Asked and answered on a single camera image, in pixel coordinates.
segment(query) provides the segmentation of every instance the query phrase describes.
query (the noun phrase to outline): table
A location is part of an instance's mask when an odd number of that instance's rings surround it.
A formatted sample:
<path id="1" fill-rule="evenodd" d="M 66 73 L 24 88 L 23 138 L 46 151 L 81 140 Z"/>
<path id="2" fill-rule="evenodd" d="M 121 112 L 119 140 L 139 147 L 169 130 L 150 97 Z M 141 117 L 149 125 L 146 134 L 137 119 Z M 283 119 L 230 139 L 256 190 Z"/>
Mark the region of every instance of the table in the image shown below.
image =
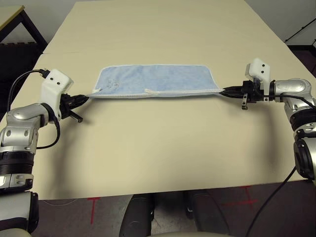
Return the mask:
<path id="1" fill-rule="evenodd" d="M 20 23 L 38 43 L 40 50 L 43 51 L 47 46 L 47 42 L 24 11 L 24 6 L 0 7 L 0 42 Z"/>
<path id="2" fill-rule="evenodd" d="M 70 95 L 89 94 L 102 68 L 126 64 L 202 64 L 223 88 L 241 85 L 255 57 L 273 79 L 309 80 L 316 96 L 315 78 L 241 0 L 77 2 L 35 68 L 70 76 Z M 29 76 L 12 107 L 37 101 L 41 82 Z M 40 199 L 280 182 L 294 166 L 281 103 L 242 111 L 240 100 L 219 96 L 95 99 L 75 112 L 83 123 L 61 121 L 58 144 L 37 150 Z M 38 145 L 55 136 L 53 125 L 42 128 Z"/>

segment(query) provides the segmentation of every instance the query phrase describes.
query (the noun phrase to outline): metal frame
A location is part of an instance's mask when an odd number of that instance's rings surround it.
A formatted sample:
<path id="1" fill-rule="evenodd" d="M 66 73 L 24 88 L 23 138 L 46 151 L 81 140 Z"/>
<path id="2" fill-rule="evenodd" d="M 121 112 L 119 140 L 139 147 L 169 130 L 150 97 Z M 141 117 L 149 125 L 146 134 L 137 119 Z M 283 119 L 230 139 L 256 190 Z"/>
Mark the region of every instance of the metal frame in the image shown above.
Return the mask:
<path id="1" fill-rule="evenodd" d="M 0 42 L 10 34 L 17 25 L 23 24 L 25 29 L 30 33 L 33 39 L 39 46 L 39 49 L 43 52 L 47 46 L 46 40 L 40 34 L 36 26 L 30 20 L 29 16 L 24 10 L 22 10 L 16 17 L 14 17 L 2 30 L 0 30 Z"/>

